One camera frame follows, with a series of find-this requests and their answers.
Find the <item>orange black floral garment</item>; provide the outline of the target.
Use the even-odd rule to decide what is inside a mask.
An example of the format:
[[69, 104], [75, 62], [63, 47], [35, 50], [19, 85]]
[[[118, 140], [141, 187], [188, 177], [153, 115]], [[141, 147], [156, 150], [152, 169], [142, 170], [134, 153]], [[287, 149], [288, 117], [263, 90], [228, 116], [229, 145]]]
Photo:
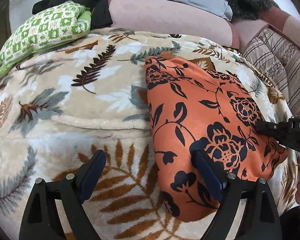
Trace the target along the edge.
[[286, 159], [274, 139], [256, 133], [262, 113], [235, 74], [202, 69], [182, 57], [150, 57], [145, 74], [159, 186], [172, 216], [192, 222], [219, 207], [193, 151], [251, 181], [271, 178]]

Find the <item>striped brown quilt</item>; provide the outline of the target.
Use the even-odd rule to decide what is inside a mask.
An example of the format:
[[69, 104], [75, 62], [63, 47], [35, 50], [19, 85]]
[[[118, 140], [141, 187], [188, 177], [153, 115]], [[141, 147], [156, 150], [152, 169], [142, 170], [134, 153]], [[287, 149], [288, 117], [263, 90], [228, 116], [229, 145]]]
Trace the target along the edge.
[[300, 49], [265, 28], [250, 41], [243, 57], [283, 93], [294, 117], [300, 116]]

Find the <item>dark furry blanket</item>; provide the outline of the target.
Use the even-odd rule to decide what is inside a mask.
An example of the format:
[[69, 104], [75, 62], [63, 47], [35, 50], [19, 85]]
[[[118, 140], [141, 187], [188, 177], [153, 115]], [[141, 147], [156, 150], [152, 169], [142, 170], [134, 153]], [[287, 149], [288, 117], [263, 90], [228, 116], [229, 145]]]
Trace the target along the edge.
[[273, 0], [226, 0], [232, 9], [233, 19], [258, 20], [260, 13], [277, 7]]

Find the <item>pink bolster pillow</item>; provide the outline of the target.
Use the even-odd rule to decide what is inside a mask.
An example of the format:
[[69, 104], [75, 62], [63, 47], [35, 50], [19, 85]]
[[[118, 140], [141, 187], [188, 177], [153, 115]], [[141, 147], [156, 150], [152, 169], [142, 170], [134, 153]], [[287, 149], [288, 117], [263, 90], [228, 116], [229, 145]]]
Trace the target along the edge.
[[227, 20], [210, 12], [166, 0], [109, 0], [113, 27], [157, 34], [185, 34], [239, 48], [239, 35]]

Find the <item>green white patterned cloth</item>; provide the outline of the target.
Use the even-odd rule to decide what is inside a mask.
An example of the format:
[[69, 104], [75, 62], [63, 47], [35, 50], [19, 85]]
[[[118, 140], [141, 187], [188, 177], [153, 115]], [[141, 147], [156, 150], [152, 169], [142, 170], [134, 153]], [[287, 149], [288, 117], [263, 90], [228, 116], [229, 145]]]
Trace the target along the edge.
[[0, 78], [31, 54], [82, 38], [90, 31], [91, 12], [85, 6], [67, 1], [45, 9], [22, 24], [0, 51]]

